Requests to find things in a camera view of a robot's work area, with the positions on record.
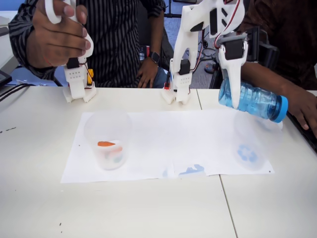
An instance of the wristwatch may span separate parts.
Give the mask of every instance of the wristwatch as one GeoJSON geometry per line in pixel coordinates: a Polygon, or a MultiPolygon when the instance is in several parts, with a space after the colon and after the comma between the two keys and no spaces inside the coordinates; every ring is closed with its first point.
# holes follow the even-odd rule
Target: wristwatch
{"type": "Polygon", "coordinates": [[[151,57],[151,59],[155,62],[158,63],[159,62],[159,54],[156,52],[150,52],[149,57],[151,57]]]}

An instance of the recycling symbol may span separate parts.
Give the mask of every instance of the recycling symbol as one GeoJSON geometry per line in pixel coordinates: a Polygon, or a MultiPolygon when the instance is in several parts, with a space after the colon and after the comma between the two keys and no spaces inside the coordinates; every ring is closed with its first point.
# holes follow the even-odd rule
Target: recycling symbol
{"type": "Polygon", "coordinates": [[[256,153],[246,145],[240,145],[237,153],[243,161],[254,163],[258,160],[256,153]]]}

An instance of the laptop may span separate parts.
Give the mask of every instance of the laptop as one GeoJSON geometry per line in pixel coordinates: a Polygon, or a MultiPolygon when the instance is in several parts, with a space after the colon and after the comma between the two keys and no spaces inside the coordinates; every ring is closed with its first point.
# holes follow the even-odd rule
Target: laptop
{"type": "Polygon", "coordinates": [[[5,86],[11,81],[12,81],[11,76],[0,70],[0,88],[5,86]]]}
{"type": "Polygon", "coordinates": [[[303,137],[307,140],[307,142],[311,145],[313,150],[317,153],[317,139],[313,133],[313,131],[309,128],[308,130],[304,130],[302,126],[298,123],[296,117],[291,115],[289,112],[287,113],[288,118],[292,121],[292,123],[296,126],[296,128],[300,131],[303,137]]]}

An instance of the blue bottle cap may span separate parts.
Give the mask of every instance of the blue bottle cap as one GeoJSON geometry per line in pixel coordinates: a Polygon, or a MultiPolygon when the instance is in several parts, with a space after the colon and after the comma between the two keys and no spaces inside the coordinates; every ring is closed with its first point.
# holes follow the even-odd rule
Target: blue bottle cap
{"type": "Polygon", "coordinates": [[[275,120],[273,120],[273,122],[276,122],[276,123],[280,123],[286,117],[287,110],[288,110],[287,98],[285,98],[284,96],[281,96],[281,99],[282,99],[281,100],[281,109],[279,111],[277,118],[275,120]]]}

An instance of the jeans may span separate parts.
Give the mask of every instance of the jeans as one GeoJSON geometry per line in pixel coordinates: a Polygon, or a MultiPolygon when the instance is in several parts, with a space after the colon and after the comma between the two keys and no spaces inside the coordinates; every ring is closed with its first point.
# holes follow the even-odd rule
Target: jeans
{"type": "Polygon", "coordinates": [[[153,88],[163,88],[164,83],[166,82],[166,73],[163,68],[158,67],[157,75],[154,79],[153,88]]]}

